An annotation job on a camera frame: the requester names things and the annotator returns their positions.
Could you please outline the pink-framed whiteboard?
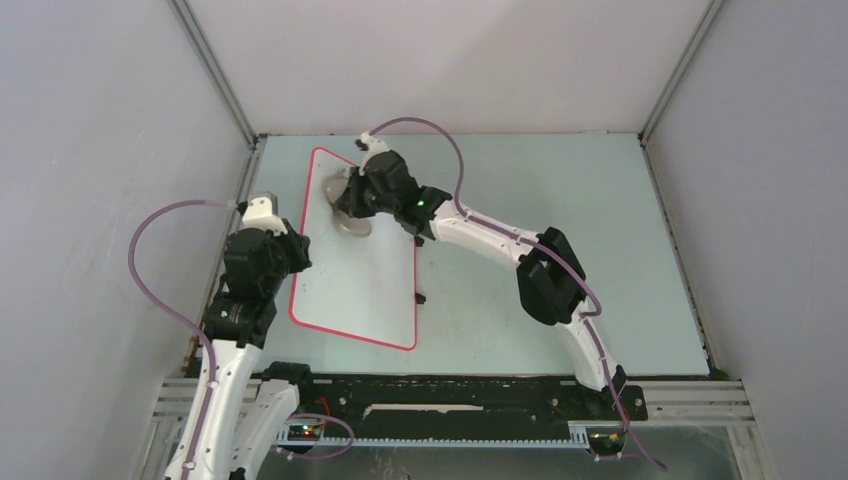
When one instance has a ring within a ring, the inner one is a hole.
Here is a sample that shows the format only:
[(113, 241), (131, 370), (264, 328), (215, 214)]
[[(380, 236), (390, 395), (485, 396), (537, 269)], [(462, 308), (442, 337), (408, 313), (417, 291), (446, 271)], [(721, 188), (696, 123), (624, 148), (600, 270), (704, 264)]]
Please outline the pink-framed whiteboard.
[(311, 153), (300, 233), (312, 266), (292, 277), (289, 316), (300, 326), (403, 351), (418, 343), (417, 251), (390, 216), (371, 232), (343, 231), (325, 196), (326, 182), (353, 163), (316, 147)]

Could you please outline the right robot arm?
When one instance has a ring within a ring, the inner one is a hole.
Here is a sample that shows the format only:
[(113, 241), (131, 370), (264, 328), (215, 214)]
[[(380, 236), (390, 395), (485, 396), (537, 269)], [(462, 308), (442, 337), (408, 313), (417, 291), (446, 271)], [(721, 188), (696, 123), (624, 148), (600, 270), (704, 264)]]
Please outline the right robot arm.
[(620, 407), (626, 376), (594, 325), (600, 301), (560, 230), (523, 230), (469, 209), (454, 195), (419, 184), (393, 150), (328, 180), (325, 194), (347, 222), (386, 214), (416, 239), (458, 245), (513, 270), (521, 307), (562, 336), (584, 387), (585, 411), (606, 418)]

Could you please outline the grey mesh sponge eraser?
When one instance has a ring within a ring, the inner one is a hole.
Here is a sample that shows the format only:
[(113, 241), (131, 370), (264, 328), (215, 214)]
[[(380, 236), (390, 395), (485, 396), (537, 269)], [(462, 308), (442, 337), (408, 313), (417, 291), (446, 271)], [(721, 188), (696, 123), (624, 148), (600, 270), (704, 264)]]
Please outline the grey mesh sponge eraser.
[(348, 167), (323, 180), (324, 198), (331, 207), (335, 227), (350, 236), (364, 238), (372, 233), (367, 217), (355, 215), (361, 195), (357, 191), (358, 167)]

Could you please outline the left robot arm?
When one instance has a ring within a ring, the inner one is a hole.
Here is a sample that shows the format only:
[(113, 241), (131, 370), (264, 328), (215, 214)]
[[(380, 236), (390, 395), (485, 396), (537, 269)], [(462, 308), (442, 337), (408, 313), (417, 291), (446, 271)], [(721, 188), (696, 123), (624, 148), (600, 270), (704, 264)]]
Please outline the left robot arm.
[(290, 416), (316, 403), (308, 365), (271, 363), (255, 403), (241, 413), (248, 383), (277, 314), (283, 280), (310, 267), (309, 240), (285, 219), (243, 221), (224, 252), (225, 273), (205, 313), (198, 388), (167, 479), (253, 479)]

